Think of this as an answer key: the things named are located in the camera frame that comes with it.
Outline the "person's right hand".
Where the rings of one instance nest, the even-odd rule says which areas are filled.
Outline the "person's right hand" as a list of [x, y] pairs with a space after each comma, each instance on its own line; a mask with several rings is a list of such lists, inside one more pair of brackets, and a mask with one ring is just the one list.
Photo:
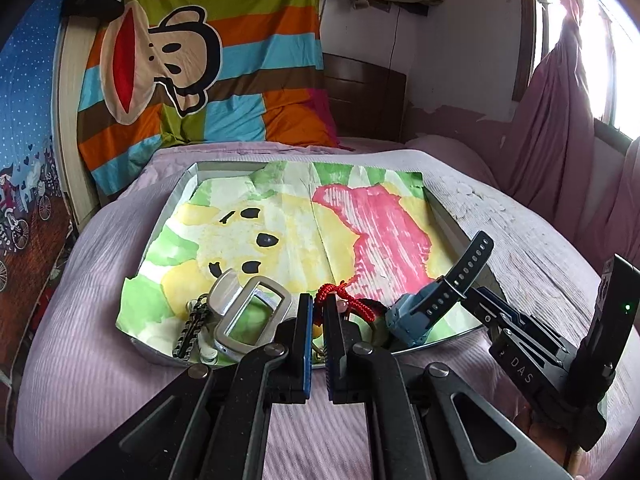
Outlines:
[[565, 434], [540, 419], [528, 403], [522, 406], [513, 422], [574, 479], [585, 479], [587, 454], [581, 448], [572, 448]]

